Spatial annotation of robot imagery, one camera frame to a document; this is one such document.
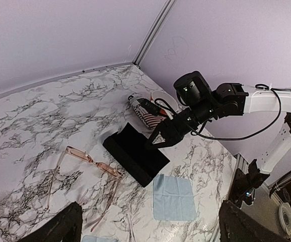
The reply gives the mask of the pink frame sunglasses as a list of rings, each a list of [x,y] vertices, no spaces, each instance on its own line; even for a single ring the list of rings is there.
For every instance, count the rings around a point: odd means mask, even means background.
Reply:
[[[66,146],[49,182],[46,208],[55,210],[57,202],[77,202],[86,216],[85,227],[93,232],[108,212],[122,177],[117,168]]]

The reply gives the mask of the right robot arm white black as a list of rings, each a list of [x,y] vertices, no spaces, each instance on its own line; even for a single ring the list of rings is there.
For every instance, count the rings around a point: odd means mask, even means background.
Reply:
[[[211,90],[200,72],[180,77],[175,83],[177,98],[185,106],[179,113],[160,122],[145,143],[147,149],[172,147],[188,133],[201,135],[211,119],[242,116],[246,113],[285,112],[284,123],[270,146],[248,167],[240,169],[229,193],[229,199],[238,207],[253,203],[253,191],[266,181],[274,167],[291,148],[291,87],[272,88],[264,84],[245,86],[240,83],[223,83]]]

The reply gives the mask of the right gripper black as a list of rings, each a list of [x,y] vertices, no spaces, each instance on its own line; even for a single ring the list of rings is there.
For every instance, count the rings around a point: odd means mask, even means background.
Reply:
[[[191,131],[196,131],[200,121],[191,109],[184,109],[173,114],[173,119],[161,121],[145,142],[145,148],[154,150],[172,147],[184,139]]]

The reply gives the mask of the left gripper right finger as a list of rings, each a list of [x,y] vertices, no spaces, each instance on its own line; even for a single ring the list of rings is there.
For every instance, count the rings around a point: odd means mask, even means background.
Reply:
[[[265,228],[229,200],[219,210],[220,241],[222,242],[277,242],[286,238]]]

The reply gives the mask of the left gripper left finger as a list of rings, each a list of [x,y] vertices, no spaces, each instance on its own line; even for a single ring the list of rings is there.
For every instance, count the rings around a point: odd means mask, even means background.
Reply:
[[[82,207],[72,202],[41,228],[19,241],[81,241],[82,225]]]

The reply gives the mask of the black glasses case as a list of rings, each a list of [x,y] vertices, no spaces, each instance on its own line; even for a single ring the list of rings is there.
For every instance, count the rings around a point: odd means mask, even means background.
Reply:
[[[170,162],[159,149],[146,149],[146,141],[129,123],[103,141],[103,147],[144,188]]]

